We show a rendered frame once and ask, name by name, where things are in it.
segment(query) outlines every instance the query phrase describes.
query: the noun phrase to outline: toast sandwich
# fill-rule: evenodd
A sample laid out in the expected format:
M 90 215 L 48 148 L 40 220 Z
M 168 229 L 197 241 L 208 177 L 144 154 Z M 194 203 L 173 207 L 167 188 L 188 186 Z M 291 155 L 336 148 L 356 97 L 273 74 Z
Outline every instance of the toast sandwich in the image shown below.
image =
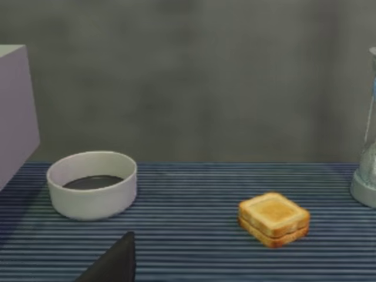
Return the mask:
M 310 213 L 271 192 L 241 202 L 238 223 L 267 247 L 276 248 L 308 233 Z

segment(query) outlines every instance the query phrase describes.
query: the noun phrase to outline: gray backdrop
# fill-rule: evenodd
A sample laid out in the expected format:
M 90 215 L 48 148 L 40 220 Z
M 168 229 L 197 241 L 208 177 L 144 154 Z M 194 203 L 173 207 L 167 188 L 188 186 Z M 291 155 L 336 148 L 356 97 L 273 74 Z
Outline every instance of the gray backdrop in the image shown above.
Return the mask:
M 375 0 L 0 0 L 55 160 L 357 161 Z

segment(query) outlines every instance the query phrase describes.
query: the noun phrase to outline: lamp base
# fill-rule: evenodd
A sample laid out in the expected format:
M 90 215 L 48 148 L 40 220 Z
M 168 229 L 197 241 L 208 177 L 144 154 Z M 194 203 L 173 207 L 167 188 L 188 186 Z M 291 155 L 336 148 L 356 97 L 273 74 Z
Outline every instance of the lamp base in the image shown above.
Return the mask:
M 358 170 L 354 172 L 350 193 L 356 201 L 376 209 L 376 186 L 369 185 L 360 178 Z

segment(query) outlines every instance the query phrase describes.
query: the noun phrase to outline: bread crust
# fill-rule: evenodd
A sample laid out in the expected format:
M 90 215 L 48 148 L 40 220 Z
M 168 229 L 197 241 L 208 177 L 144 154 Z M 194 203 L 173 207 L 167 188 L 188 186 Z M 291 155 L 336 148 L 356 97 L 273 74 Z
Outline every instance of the bread crust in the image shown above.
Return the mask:
M 244 228 L 247 232 L 253 235 L 258 241 L 269 248 L 279 248 L 288 243 L 291 243 L 299 238 L 307 235 L 309 231 L 309 226 L 305 226 L 294 233 L 286 234 L 280 238 L 270 238 L 267 237 L 262 232 L 258 231 L 255 227 L 251 226 L 244 219 L 238 217 L 239 225 Z
M 251 205 L 254 202 L 272 199 L 272 198 L 279 198 L 283 203 L 287 203 L 289 206 L 293 207 L 294 210 L 297 212 L 297 218 L 294 220 L 288 220 L 285 223 L 281 221 L 278 226 L 268 226 L 266 222 L 263 222 L 260 219 L 257 219 L 251 210 Z M 238 217 L 243 219 L 244 221 L 248 222 L 249 225 L 257 229 L 257 231 L 263 233 L 266 237 L 269 238 L 280 238 L 285 235 L 294 233 L 297 230 L 300 230 L 304 227 L 309 226 L 310 223 L 310 212 L 291 200 L 287 199 L 286 197 L 282 196 L 276 192 L 268 192 L 261 196 L 254 197 L 249 200 L 242 201 L 239 204 L 239 214 Z

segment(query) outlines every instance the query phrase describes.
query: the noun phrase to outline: blue striped surface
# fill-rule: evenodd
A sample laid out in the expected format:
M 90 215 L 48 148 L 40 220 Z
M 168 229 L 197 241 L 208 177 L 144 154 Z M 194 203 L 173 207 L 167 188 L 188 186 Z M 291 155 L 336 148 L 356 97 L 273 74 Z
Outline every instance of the blue striped surface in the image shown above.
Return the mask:
M 376 213 L 349 195 L 353 164 L 144 163 L 134 205 L 91 223 L 54 212 L 48 166 L 25 165 L 0 192 L 0 282 L 73 281 L 129 230 L 136 281 L 376 281 Z M 271 190 L 312 217 L 306 238 L 276 250 L 236 219 Z

